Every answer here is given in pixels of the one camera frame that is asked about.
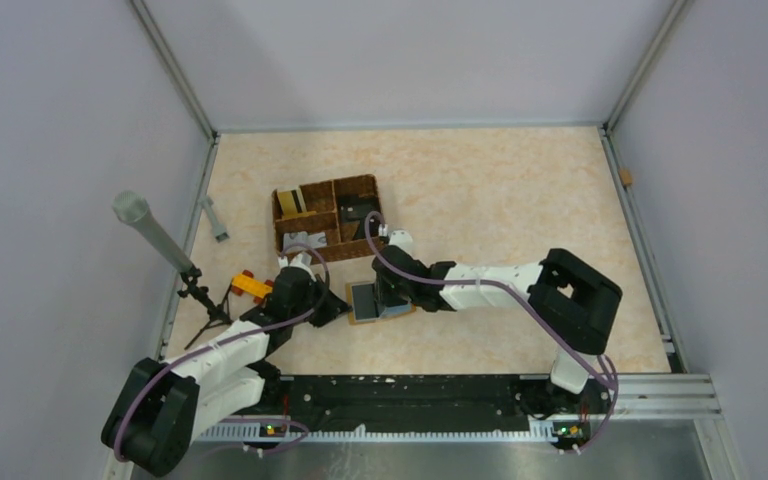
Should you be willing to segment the orange leather card holder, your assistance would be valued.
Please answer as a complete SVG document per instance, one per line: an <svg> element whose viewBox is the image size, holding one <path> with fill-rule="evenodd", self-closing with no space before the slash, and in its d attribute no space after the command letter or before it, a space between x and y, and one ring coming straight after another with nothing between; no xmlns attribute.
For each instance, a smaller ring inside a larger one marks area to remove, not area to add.
<svg viewBox="0 0 768 480"><path fill-rule="evenodd" d="M385 295L376 281L354 282L346 285L346 302L351 307L350 325L369 325L391 320L417 311L415 305L398 296Z"/></svg>

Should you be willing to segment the grey card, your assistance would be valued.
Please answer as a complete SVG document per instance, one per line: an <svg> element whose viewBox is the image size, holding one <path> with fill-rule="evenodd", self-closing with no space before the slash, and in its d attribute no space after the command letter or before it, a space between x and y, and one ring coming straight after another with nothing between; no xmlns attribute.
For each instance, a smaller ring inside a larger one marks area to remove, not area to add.
<svg viewBox="0 0 768 480"><path fill-rule="evenodd" d="M357 283L350 287L352 313L355 323L373 322L379 317L373 282Z"/></svg>
<svg viewBox="0 0 768 480"><path fill-rule="evenodd" d="M328 242L325 232L290 232L283 235L282 251L290 253L301 251L303 247L319 249L326 247L327 245Z"/></svg>

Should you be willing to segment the brown wicker divided basket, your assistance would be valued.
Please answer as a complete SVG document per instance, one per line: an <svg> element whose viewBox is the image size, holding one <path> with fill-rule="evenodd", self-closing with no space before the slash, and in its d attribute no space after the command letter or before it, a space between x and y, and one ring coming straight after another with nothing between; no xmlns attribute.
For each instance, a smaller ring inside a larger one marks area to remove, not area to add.
<svg viewBox="0 0 768 480"><path fill-rule="evenodd" d="M308 211L305 214L283 218L276 198L278 190L300 188L303 192ZM290 232L306 231L309 233L325 232L328 245L316 249L327 262L345 261L368 257L372 250L367 244L364 233L362 239L344 241L341 235L341 224L338 214L337 197L343 195L359 195L376 197L380 204L377 179L372 174L356 175L332 180L324 180L294 187L276 189L271 194L271 209L274 228L276 251L282 253L283 235Z"/></svg>

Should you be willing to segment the gold card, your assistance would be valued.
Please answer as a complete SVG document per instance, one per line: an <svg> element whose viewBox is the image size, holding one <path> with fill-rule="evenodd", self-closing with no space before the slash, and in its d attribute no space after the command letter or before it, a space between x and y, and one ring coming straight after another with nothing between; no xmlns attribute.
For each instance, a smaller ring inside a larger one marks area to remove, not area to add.
<svg viewBox="0 0 768 480"><path fill-rule="evenodd" d="M283 218L296 217L308 211L303 192L300 188L278 190L276 198Z"/></svg>

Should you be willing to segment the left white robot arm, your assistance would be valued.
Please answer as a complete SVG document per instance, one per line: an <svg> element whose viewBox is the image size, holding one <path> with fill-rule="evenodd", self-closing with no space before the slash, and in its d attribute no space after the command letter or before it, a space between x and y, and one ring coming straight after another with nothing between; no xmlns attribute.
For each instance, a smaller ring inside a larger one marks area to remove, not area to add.
<svg viewBox="0 0 768 480"><path fill-rule="evenodd" d="M323 327L352 309L329 280L295 257L262 302L221 335L169 360L138 361L102 428L102 444L118 460L164 476L202 433L231 414L274 410L281 388L267 357L290 340L296 325Z"/></svg>

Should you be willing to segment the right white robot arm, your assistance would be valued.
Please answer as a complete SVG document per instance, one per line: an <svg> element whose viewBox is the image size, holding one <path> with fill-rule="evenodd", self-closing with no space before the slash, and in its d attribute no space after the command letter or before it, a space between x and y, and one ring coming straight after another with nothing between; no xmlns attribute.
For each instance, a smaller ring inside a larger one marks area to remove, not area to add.
<svg viewBox="0 0 768 480"><path fill-rule="evenodd" d="M372 268L380 290L426 312L523 308L557 343L546 397L572 412L587 397L593 365L604 354L623 297L622 289L570 251L551 249L536 263L426 265L412 255L413 239L395 230L376 252Z"/></svg>

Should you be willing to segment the black card in basket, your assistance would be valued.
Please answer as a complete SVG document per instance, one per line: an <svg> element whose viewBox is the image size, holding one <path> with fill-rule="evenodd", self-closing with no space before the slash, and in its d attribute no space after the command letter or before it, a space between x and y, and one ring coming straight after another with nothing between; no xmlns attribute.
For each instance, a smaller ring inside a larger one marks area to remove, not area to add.
<svg viewBox="0 0 768 480"><path fill-rule="evenodd" d="M341 235L344 241L362 239L364 233L358 234L358 229L363 229L363 220L371 211L378 211L380 209L378 199L372 196L338 196L337 204Z"/></svg>

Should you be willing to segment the black microphone tripod stand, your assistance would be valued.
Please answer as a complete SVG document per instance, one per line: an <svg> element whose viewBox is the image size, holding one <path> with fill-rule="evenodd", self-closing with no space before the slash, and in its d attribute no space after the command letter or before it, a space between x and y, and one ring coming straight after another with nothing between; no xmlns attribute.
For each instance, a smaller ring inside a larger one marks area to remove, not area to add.
<svg viewBox="0 0 768 480"><path fill-rule="evenodd" d="M194 299L207 313L207 321L205 324L186 344L185 348L189 349L207 330L220 326L230 326L233 323L230 314L229 299L231 284L228 284L226 287L221 300L219 302L214 302L209 295L210 289L207 286L199 285L199 279L202 277L202 272L199 268L193 266L189 270L180 273L179 276L182 280L182 287L177 291L177 295L182 299Z"/></svg>

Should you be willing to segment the grey plastic tool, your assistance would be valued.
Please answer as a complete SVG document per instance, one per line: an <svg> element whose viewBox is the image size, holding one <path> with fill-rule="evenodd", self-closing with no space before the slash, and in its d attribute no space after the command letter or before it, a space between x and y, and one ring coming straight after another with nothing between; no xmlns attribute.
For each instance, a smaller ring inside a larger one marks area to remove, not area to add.
<svg viewBox="0 0 768 480"><path fill-rule="evenodd" d="M199 204L202 211L206 215L208 222L211 226L211 233L214 240L217 243L224 242L229 239L229 233L226 225L219 219L215 209L214 201L209 195L204 195L199 199Z"/></svg>

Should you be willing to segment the silver microphone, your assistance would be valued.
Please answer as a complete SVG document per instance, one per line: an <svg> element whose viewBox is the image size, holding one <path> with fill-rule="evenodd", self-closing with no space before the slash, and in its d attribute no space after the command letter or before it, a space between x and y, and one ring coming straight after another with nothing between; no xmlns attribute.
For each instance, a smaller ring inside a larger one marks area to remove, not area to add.
<svg viewBox="0 0 768 480"><path fill-rule="evenodd" d="M117 194L112 203L117 219L139 233L179 273L188 273L193 262L155 219L147 200L131 190Z"/></svg>

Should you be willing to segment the small wooden block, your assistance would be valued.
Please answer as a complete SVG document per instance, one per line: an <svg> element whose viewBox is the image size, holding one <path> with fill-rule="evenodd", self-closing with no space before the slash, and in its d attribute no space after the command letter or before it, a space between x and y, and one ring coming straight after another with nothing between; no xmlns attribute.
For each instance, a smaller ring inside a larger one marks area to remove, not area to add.
<svg viewBox="0 0 768 480"><path fill-rule="evenodd" d="M618 173L618 178L620 180L620 184L622 185L623 188L628 188L633 184L634 182L633 175L628 168L621 167L618 169L617 173Z"/></svg>

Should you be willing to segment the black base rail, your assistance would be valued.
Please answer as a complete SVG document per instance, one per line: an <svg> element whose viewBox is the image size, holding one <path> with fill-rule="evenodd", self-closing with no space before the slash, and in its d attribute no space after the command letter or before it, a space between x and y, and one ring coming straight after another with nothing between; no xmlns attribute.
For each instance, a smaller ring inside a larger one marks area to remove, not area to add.
<svg viewBox="0 0 768 480"><path fill-rule="evenodd" d="M569 393L545 375L296 375L270 380L250 418L287 418L313 433L525 432L533 423L607 412L610 395L595 380Z"/></svg>

